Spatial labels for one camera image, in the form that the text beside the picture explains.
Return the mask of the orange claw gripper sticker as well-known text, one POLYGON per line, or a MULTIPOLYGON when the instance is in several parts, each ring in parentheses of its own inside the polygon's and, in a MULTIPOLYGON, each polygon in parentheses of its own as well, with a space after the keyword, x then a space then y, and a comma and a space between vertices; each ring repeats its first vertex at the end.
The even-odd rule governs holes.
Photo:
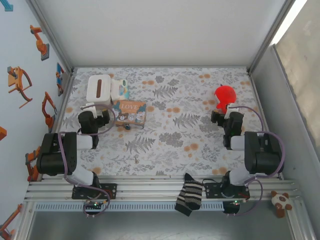
POLYGON ((18 91, 18 93, 25 100, 25 103, 23 103, 19 107, 21 109, 22 107, 24 107, 26 104, 28 104, 33 100, 32 98, 27 97, 25 94, 25 90, 33 86, 32 81, 29 75, 27 74, 27 72, 24 69, 20 68, 19 66, 17 67, 8 66, 7 73, 8 73, 8 87, 13 87, 8 91, 8 93, 10 94, 14 91, 18 91), (28 86, 26 87, 23 86, 23 77, 25 77, 28 82, 28 86))

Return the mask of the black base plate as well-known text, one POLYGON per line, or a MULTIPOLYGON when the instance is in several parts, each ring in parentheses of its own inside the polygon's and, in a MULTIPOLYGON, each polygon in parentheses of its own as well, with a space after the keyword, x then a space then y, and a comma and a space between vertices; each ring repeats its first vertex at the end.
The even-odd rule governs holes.
POLYGON ((245 186, 208 182, 204 184, 207 199, 246 199, 250 198, 249 189, 245 186))
MULTIPOLYGON (((117 184, 116 183, 101 183, 100 187, 109 195, 111 200, 114 200, 117 195, 117 184)), ((98 199, 107 200, 107 195, 99 190, 89 189, 87 187, 74 186, 72 189, 71 198, 73 200, 88 200, 88 199, 98 199)))

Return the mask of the aluminium frame rail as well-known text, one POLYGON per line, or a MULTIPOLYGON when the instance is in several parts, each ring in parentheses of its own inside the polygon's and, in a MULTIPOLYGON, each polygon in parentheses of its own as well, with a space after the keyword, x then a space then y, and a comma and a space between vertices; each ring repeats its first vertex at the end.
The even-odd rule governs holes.
MULTIPOLYGON (((182 189, 182 176, 99 176, 101 183, 117 184, 116 202, 171 202, 175 201, 182 189)), ((299 185, 294 180, 280 180, 276 177, 260 178, 248 188, 250 200, 258 200, 263 187, 263 200, 271 198, 271 191, 288 193, 291 199, 302 196, 299 185)), ((72 201, 73 186, 59 176, 44 177, 42 181, 31 182, 24 197, 26 202, 72 201)))

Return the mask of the white tissue box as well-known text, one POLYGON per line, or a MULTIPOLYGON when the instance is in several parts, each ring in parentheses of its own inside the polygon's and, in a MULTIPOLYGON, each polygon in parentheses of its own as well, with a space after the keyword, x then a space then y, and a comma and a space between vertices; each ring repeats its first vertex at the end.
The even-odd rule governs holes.
POLYGON ((86 101, 105 105, 111 103, 111 77, 108 74, 92 75, 89 77, 86 101))

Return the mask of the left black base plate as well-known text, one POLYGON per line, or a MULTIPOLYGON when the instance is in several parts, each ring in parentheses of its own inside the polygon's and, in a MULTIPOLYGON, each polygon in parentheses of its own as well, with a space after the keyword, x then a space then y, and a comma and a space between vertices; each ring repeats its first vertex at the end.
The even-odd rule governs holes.
MULTIPOLYGON (((117 195, 117 184, 116 183, 101 183, 100 187, 109 195, 111 200, 114 200, 117 195)), ((71 198, 73 200, 88 200, 88 199, 98 199, 107 200, 107 195, 99 190, 89 189, 87 187, 74 186, 72 189, 71 198)))

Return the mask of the blue orange machine sticker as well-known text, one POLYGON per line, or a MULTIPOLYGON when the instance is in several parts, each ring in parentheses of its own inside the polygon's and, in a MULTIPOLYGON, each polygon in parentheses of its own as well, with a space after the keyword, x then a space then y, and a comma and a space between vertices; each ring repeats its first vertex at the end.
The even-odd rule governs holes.
POLYGON ((64 92, 64 89, 63 89, 63 74, 64 73, 65 73, 65 71, 63 70, 62 66, 59 63, 57 63, 55 77, 56 77, 58 96, 61 96, 64 92))

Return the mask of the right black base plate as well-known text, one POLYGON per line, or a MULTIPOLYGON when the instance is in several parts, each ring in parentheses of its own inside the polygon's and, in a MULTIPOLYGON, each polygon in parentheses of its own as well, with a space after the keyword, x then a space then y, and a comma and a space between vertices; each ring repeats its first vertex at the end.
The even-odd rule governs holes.
POLYGON ((207 199, 246 199, 250 198, 249 189, 245 186, 208 182, 204 184, 207 199))

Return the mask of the small white teal box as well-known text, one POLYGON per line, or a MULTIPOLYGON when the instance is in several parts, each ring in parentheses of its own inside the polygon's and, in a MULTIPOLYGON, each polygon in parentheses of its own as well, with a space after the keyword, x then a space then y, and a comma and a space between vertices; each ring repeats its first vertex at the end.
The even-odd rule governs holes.
POLYGON ((115 80, 111 79, 110 96, 111 100, 120 101, 129 99, 128 81, 126 79, 115 80))

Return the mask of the black white striped sock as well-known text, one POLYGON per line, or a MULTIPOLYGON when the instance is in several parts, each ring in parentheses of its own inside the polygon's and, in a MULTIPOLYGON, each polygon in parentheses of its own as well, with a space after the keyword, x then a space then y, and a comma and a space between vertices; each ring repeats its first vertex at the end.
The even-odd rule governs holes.
POLYGON ((203 184, 185 173, 182 189, 177 196, 174 209, 189 217, 193 211, 202 205, 203 184))

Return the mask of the floral grey tablecloth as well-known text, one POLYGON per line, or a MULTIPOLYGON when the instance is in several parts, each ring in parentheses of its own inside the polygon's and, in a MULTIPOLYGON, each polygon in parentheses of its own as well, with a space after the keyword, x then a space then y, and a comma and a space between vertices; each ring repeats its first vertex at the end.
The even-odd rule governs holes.
POLYGON ((242 151, 227 150, 224 130, 211 122, 215 90, 231 86, 244 115, 241 130, 260 131, 259 104, 245 68, 78 68, 60 129, 75 132, 90 76, 127 80, 129 98, 146 103, 143 129, 113 127, 78 164, 105 176, 223 175, 241 166, 242 151))

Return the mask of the brown white plush bear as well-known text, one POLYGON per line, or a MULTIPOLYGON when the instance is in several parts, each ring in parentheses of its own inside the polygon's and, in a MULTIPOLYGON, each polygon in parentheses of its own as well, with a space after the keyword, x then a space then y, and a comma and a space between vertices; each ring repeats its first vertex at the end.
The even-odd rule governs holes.
POLYGON ((287 192, 278 193, 275 190, 270 192, 271 203, 275 207, 275 214, 278 218, 284 218, 286 211, 291 211, 293 209, 290 197, 287 192))

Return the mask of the red plush toy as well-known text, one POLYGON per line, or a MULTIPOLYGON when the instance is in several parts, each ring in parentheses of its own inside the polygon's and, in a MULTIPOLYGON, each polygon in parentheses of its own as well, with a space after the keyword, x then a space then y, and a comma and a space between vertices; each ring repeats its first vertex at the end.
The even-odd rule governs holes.
POLYGON ((229 85, 221 85, 215 90, 214 95, 218 99, 216 108, 223 114, 227 112, 227 105, 234 104, 237 100, 234 88, 229 85))

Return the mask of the aluminium frame post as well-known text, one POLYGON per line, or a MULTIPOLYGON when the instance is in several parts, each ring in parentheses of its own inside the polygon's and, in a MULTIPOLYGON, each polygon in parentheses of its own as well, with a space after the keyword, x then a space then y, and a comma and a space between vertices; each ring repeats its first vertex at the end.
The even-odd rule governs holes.
POLYGON ((65 53, 65 50, 63 49, 62 45, 59 43, 58 39, 56 38, 52 25, 50 24, 49 19, 45 15, 44 10, 39 5, 38 0, 25 0, 25 1, 28 4, 28 7, 30 8, 30 10, 32 11, 34 17, 36 18, 37 22, 39 23, 42 31, 46 35, 49 43, 54 48, 54 51, 56 52, 59 60, 64 65, 65 70, 71 76, 73 73, 74 67, 71 64, 71 61, 68 59, 67 54, 65 53))
POLYGON ((251 65, 247 68, 247 72, 249 75, 253 73, 256 69, 258 63, 260 62, 261 58, 263 57, 264 53, 266 52, 267 48, 270 46, 272 40, 274 39, 276 33, 278 32, 281 24, 285 20, 285 17, 288 15, 288 12, 292 8, 293 4, 296 0, 285 0, 282 7, 280 8, 279 13, 277 14, 275 20, 273 21, 266 37, 264 38, 257 54, 253 58, 251 65))

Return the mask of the orange LOVE bear box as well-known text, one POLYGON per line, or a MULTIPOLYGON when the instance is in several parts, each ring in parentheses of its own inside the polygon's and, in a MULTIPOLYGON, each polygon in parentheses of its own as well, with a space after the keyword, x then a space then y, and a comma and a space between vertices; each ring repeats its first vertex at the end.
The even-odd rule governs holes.
POLYGON ((112 110, 116 117, 117 127, 124 128, 124 124, 130 124, 131 128, 143 129, 145 127, 147 112, 145 102, 117 100, 113 103, 112 110))

